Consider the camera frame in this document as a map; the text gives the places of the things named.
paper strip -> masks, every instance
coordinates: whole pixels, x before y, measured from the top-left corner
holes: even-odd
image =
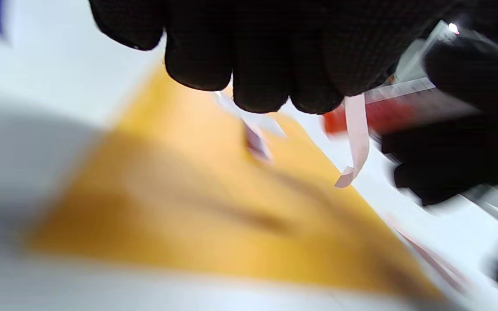
[[[266,144],[264,137],[257,128],[252,128],[243,122],[243,132],[245,134],[245,144],[247,150],[261,161],[271,161],[272,155]]]
[[[358,172],[366,162],[368,151],[370,150],[364,94],[345,97],[344,105],[353,167],[347,167],[343,171],[341,177],[335,183],[335,186],[339,188],[351,185],[351,182],[357,177]]]
[[[252,112],[247,112],[239,108],[233,100],[224,94],[223,92],[215,92],[216,101],[222,109],[241,118],[243,122],[249,124],[254,129],[268,130],[269,132],[276,134],[277,136],[286,137],[285,132],[278,122],[271,116],[266,114],[253,114]]]

hand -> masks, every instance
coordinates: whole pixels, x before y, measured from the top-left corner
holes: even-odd
[[[395,184],[409,187],[424,206],[498,184],[498,44],[462,30],[433,47],[425,69],[441,91],[482,114],[382,137],[382,152],[400,162]]]
[[[99,29],[150,50],[169,75],[222,90],[250,112],[324,114],[383,83],[421,32],[459,0],[90,0]]]

textured black glove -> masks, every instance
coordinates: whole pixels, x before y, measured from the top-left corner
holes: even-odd
[[[383,83],[425,28],[460,0],[89,0],[99,29],[154,48],[166,30],[169,75],[216,91],[233,73],[234,100],[251,112],[291,97],[323,114],[344,95]]]
[[[478,184],[498,184],[498,44],[462,30],[425,57],[431,81],[482,114],[382,137],[382,152],[401,164],[397,187],[423,205],[440,203]]]

gloved hand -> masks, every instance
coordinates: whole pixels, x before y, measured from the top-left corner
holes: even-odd
[[[437,88],[482,113],[382,137],[382,152],[400,162],[395,184],[409,187],[424,206],[498,184],[498,44],[460,33],[435,44],[425,69]]]
[[[183,85],[222,90],[233,73],[244,110],[276,111],[289,96],[299,110],[324,114],[383,83],[461,0],[89,1],[99,29],[119,43],[150,50],[165,29],[166,69]]]

pink paper strip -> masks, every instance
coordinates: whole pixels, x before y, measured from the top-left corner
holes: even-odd
[[[370,150],[364,94],[345,97],[344,105],[353,167],[347,167],[343,171],[341,177],[335,183],[335,186],[339,188],[351,185],[351,182],[357,177],[358,172],[366,162],[368,151]]]

